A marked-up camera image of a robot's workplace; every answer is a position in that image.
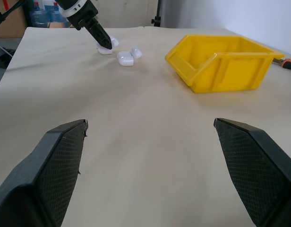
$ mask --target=water bottle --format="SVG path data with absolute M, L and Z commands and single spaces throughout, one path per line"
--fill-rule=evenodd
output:
M 48 27 L 48 13 L 41 9 L 38 2 L 35 3 L 35 9 L 31 12 L 31 20 L 33 27 Z
M 54 3 L 55 0 L 42 0 L 43 6 L 44 6 L 44 10 L 46 10 L 48 13 L 51 10 L 54 10 Z
M 50 22 L 61 22 L 61 23 L 65 23 L 67 20 L 66 18 L 64 18 L 59 11 L 59 6 L 58 4 L 55 2 L 54 3 L 54 8 L 52 10 L 50 10 L 49 12 L 49 16 L 50 16 Z

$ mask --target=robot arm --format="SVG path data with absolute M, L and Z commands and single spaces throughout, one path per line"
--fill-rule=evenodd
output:
M 80 30 L 85 27 L 96 41 L 107 49 L 112 49 L 109 35 L 95 19 L 98 10 L 90 0 L 56 0 L 62 8 L 62 15 Z

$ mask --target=white wall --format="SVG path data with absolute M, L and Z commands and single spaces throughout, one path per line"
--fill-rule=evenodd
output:
M 227 28 L 291 53 L 291 0 L 163 0 L 162 26 Z
M 91 0 L 103 27 L 150 26 L 158 0 Z

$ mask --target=floor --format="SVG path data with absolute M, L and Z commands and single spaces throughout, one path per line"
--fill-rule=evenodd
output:
M 20 38 L 0 39 L 0 46 L 8 48 L 8 49 L 17 49 L 20 42 L 21 42 Z M 0 81 L 1 81 L 5 71 L 6 70 L 4 70 L 4 69 L 0 69 Z

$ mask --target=screwdriver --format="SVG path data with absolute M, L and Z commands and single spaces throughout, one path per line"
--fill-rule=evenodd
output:
M 278 63 L 281 65 L 282 68 L 291 70 L 291 59 L 276 59 L 274 58 L 273 62 Z

